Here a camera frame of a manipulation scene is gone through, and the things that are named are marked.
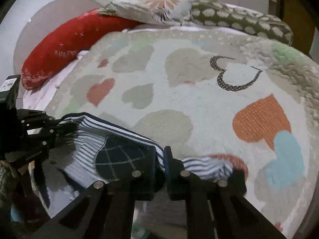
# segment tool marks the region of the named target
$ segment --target screw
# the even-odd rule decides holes
[[[189,175],[190,175],[189,171],[186,171],[186,170],[181,171],[181,176],[188,177]]]
[[[97,181],[93,184],[94,188],[100,189],[104,186],[104,183],[102,181]]]
[[[220,187],[226,187],[228,185],[228,182],[225,180],[219,180],[217,184]]]
[[[133,171],[132,176],[133,177],[140,177],[142,175],[141,171]]]

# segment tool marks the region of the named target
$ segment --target green polka dot pillow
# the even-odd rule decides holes
[[[190,20],[198,25],[229,27],[284,44],[292,43],[291,28],[276,16],[230,8],[218,0],[193,0]]]

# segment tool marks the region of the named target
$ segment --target orange flower print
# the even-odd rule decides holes
[[[149,4],[150,9],[162,9],[169,7],[170,9],[174,9],[174,5],[178,5],[178,0],[142,0],[144,3]]]

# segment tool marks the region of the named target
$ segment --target heart-patterned quilt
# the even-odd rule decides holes
[[[245,172],[245,197],[292,238],[317,180],[317,71],[301,52],[261,37],[111,33],[46,111],[88,112],[171,146],[175,158],[228,160]]]

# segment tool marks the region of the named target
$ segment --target light blue heart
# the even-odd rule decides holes
[[[279,190],[290,186],[303,175],[305,166],[301,148],[293,136],[286,130],[277,133],[274,139],[274,150],[277,159],[269,163],[266,169],[267,183]]]

